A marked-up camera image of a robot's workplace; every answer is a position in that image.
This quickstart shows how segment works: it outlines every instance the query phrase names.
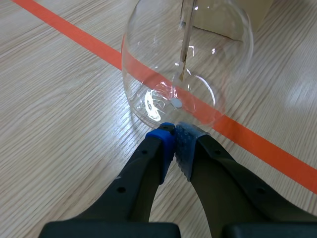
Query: orange tape line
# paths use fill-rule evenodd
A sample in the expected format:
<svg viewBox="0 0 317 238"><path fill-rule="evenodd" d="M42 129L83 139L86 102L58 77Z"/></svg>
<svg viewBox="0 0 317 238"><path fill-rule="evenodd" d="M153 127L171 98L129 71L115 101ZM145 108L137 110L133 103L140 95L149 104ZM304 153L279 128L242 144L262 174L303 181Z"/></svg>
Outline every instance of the orange tape line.
<svg viewBox="0 0 317 238"><path fill-rule="evenodd" d="M120 52L32 0L13 0L13 2L121 70ZM141 63L139 67L147 71L150 70ZM199 99L195 100L195 103L200 105L203 110L214 110ZM201 112L194 116L202 119ZM297 159L227 116L222 117L213 128L234 143L317 194L317 170L315 168Z"/></svg>

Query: clear glass bowl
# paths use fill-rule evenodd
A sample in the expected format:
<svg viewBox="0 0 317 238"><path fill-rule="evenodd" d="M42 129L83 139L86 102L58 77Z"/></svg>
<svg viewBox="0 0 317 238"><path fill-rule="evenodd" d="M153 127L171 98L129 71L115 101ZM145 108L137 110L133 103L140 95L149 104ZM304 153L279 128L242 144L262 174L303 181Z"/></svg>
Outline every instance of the clear glass bowl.
<svg viewBox="0 0 317 238"><path fill-rule="evenodd" d="M139 0L121 49L131 110L151 127L166 121L212 126L234 103L252 50L249 19L231 0Z"/></svg>

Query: wooden floor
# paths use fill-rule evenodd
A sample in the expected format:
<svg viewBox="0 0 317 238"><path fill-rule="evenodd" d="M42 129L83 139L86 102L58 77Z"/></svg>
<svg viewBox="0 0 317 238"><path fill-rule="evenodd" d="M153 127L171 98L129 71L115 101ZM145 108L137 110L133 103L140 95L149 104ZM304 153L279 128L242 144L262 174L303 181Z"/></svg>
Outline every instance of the wooden floor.
<svg viewBox="0 0 317 238"><path fill-rule="evenodd" d="M118 51L136 4L37 2ZM130 113L120 70L12 1L0 2L0 29L0 237L33 238L48 221L89 207L150 129ZM276 0L254 40L247 83L227 115L317 169L317 2ZM239 163L317 215L315 194L211 133ZM210 237L175 163L151 221L174 222L185 238Z"/></svg>

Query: screw hole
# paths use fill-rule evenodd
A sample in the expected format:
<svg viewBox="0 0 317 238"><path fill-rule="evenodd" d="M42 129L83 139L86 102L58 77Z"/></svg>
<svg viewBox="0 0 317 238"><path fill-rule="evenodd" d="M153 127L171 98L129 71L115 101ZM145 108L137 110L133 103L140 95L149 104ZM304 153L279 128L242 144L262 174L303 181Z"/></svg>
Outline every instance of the screw hole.
<svg viewBox="0 0 317 238"><path fill-rule="evenodd" d="M258 187L258 188L257 188L257 192L258 192L259 194L265 194L265 189L262 188L262 187Z"/></svg>
<svg viewBox="0 0 317 238"><path fill-rule="evenodd" d="M125 187L119 187L117 188L118 193L125 193Z"/></svg>

